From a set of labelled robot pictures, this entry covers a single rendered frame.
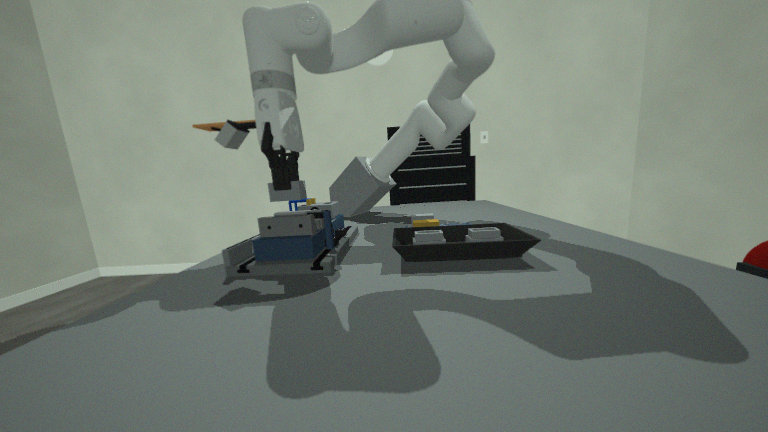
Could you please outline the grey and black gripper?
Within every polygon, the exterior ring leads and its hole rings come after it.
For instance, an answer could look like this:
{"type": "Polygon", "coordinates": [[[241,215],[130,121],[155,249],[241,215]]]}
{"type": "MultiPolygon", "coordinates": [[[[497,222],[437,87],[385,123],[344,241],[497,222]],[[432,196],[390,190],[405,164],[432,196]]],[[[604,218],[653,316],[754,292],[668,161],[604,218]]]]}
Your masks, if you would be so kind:
{"type": "Polygon", "coordinates": [[[290,190],[291,181],[299,181],[299,152],[305,149],[297,95],[286,89],[262,88],[253,97],[258,141],[269,161],[274,190],[290,190]]]}

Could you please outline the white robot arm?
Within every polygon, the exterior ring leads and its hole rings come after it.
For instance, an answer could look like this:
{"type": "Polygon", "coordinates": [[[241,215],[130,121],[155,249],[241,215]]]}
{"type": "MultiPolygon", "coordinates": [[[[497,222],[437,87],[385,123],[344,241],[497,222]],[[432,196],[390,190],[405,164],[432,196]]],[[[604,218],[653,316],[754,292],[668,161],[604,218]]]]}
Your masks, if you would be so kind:
{"type": "Polygon", "coordinates": [[[242,21],[252,92],[281,88],[296,93],[293,54],[308,72],[328,74],[389,50],[444,39],[451,59],[427,101],[419,102],[377,154],[365,160],[370,173],[385,183],[417,148],[420,134],[442,150],[472,122],[476,108],[464,92],[495,58],[470,0],[375,0],[355,24],[336,33],[326,11],[312,2],[253,6],[242,21]]]}

